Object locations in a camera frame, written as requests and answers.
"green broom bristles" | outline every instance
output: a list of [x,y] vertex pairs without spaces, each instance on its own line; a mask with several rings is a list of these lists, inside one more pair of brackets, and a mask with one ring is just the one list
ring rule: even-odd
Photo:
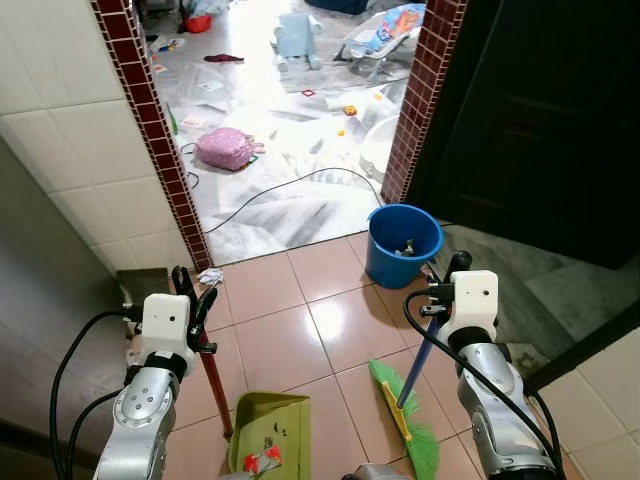
[[[369,371],[378,384],[382,385],[383,382],[387,382],[393,395],[398,398],[404,386],[404,379],[393,368],[378,360],[371,360]],[[409,417],[419,410],[420,405],[416,394],[411,391],[402,409],[412,437],[409,442],[406,442],[407,452],[411,463],[413,463],[417,479],[433,480],[440,461],[440,446],[429,428],[415,425],[409,421]]]

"blue broom handle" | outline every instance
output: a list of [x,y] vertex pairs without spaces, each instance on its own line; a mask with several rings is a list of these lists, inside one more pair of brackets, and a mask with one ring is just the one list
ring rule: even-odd
[[[438,320],[435,317],[431,318],[429,326],[427,327],[427,333],[433,336],[436,336],[438,334]],[[407,380],[404,382],[404,387],[402,387],[402,392],[400,392],[400,396],[398,397],[398,401],[396,402],[396,406],[398,408],[403,408],[404,404],[407,403],[409,394],[411,393],[416,380],[418,380],[418,375],[420,375],[420,372],[422,371],[422,368],[427,361],[427,357],[429,356],[429,352],[431,351],[432,346],[433,344],[426,338],[422,340],[420,350],[418,350],[416,359],[413,361],[413,365],[411,366],[411,371],[407,376]]]

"tiled floor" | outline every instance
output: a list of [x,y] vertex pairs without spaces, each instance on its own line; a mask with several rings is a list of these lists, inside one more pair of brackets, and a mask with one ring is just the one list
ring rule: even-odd
[[[310,396],[314,480],[339,480],[365,462],[412,475],[366,362],[382,358],[406,376],[419,339],[400,314],[406,291],[372,285],[365,252],[356,235],[227,266],[207,325],[231,408],[248,389]],[[416,384],[422,411],[414,420],[441,442],[438,480],[476,480],[483,475],[453,369],[433,351]],[[165,480],[227,471],[228,445],[201,366],[182,384],[174,430]],[[570,480],[580,479],[567,468]]]

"black cable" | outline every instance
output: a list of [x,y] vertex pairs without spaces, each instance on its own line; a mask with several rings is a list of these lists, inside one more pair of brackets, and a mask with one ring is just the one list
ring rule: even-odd
[[358,172],[354,172],[353,170],[349,170],[348,168],[341,168],[341,167],[327,167],[327,168],[321,168],[320,170],[316,170],[314,172],[308,173],[306,175],[303,175],[302,177],[296,178],[294,180],[290,180],[288,182],[285,183],[281,183],[280,185],[276,185],[275,187],[271,187],[268,188],[267,190],[263,190],[260,193],[256,193],[253,197],[251,197],[249,200],[247,200],[246,202],[244,202],[244,204],[242,204],[242,206],[237,209],[235,212],[233,212],[233,214],[231,214],[230,217],[227,217],[226,220],[224,220],[222,223],[216,225],[215,227],[206,230],[204,233],[211,233],[214,232],[215,230],[219,229],[221,226],[223,226],[225,223],[227,223],[229,220],[231,220],[233,217],[235,217],[238,213],[240,213],[240,211],[246,207],[249,203],[251,203],[252,201],[254,201],[256,198],[258,198],[260,195],[264,195],[265,193],[270,192],[271,190],[275,190],[276,188],[280,188],[280,187],[284,187],[286,185],[290,185],[292,183],[295,182],[299,182],[300,180],[304,180],[307,177],[310,177],[312,175],[315,175],[316,173],[320,173],[320,172],[324,172],[327,170],[342,170],[344,172],[349,172],[349,173],[353,173],[354,175],[357,175],[358,177],[360,177],[361,179],[363,179],[365,182],[367,182],[367,185],[369,185],[369,188],[371,189],[371,191],[373,192],[373,194],[376,197],[376,201],[378,202],[378,205],[382,206],[382,202],[380,201],[380,199],[378,198],[378,194],[376,193],[376,189],[373,188],[373,185],[371,185],[371,182],[369,182],[369,180],[367,180],[366,177],[364,177],[363,175],[360,175]]
[[538,405],[540,405],[540,408],[542,409],[542,413],[544,414],[544,418],[547,422],[547,427],[549,428],[549,433],[551,435],[551,442],[553,443],[553,449],[555,450],[556,455],[559,456],[560,463],[562,463],[562,450],[560,448],[560,439],[558,438],[558,431],[556,430],[556,424],[553,421],[553,417],[551,416],[549,407],[547,407],[547,404],[544,402],[540,394],[536,390],[531,388],[531,386],[529,386],[529,384],[525,381],[524,378],[522,379],[522,383],[524,385],[525,393],[529,393],[533,398],[536,399],[536,402],[538,402]]
[[487,379],[482,373],[480,373],[476,368],[469,364],[464,358],[458,355],[456,352],[451,350],[447,345],[442,343],[436,337],[427,332],[422,326],[413,318],[411,312],[409,310],[409,302],[415,297],[419,297],[421,295],[428,296],[426,290],[418,290],[416,292],[412,292],[407,295],[405,298],[402,309],[404,311],[404,316],[407,318],[409,323],[413,328],[415,328],[418,333],[420,333],[424,338],[433,343],[436,347],[446,353],[449,357],[455,360],[458,364],[460,364],[465,370],[469,371],[477,380],[480,381],[491,393],[493,393],[496,397],[498,397],[507,407],[516,414],[516,416],[524,422],[524,424],[529,427],[529,429],[533,432],[533,434],[538,438],[544,449],[547,451],[549,458],[553,462],[553,466],[556,469],[556,473],[558,474],[560,480],[566,480],[564,476],[564,471],[562,469],[562,460],[561,460],[561,452],[560,450],[555,450],[554,447],[549,443],[544,434],[540,431],[540,429],[536,426],[535,423],[531,421],[531,419],[515,404],[511,401],[509,397],[507,397],[504,393],[502,393],[491,381]]
[[67,480],[73,480],[73,457],[76,453],[76,440],[78,439],[78,433],[80,433],[82,422],[84,422],[85,418],[87,418],[94,408],[108,400],[111,400],[112,398],[117,397],[121,391],[121,389],[118,389],[115,392],[107,393],[106,395],[103,395],[91,402],[82,411],[76,420],[76,423],[73,424],[73,430],[71,430],[71,436],[69,437],[69,445],[67,446]]
[[60,362],[60,366],[58,367],[58,371],[56,372],[56,376],[53,379],[53,385],[51,387],[51,399],[49,402],[49,441],[51,444],[51,456],[53,458],[53,466],[56,470],[56,475],[59,480],[65,480],[65,470],[62,465],[62,460],[60,458],[60,449],[58,446],[58,390],[60,389],[60,380],[62,378],[62,374],[64,373],[64,369],[67,367],[73,352],[78,348],[78,344],[82,340],[82,338],[86,335],[91,327],[93,327],[96,323],[102,320],[105,317],[110,316],[122,316],[123,312],[113,310],[103,312],[99,315],[96,315],[91,320],[87,322],[87,324],[82,327],[80,333],[76,336],[75,340],[67,350],[64,358]]
[[184,151],[184,149],[186,147],[190,147],[191,145],[195,145],[195,142],[185,143],[183,146],[180,147],[180,153],[183,153],[183,154],[191,154],[191,153],[193,153],[193,150],[191,150],[190,152],[185,152]]
[[187,176],[189,176],[189,175],[193,175],[194,177],[196,177],[196,183],[194,183],[193,185],[190,185],[190,188],[193,190],[200,183],[200,175],[198,175],[197,173],[193,173],[193,172],[187,172]]

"small yellow toy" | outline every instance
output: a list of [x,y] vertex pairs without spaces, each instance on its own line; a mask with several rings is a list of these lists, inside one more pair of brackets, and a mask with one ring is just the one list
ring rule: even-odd
[[345,115],[347,115],[348,117],[352,116],[352,115],[357,115],[358,114],[358,109],[354,106],[354,105],[347,105],[346,107],[344,107],[342,109],[342,111],[344,112]]

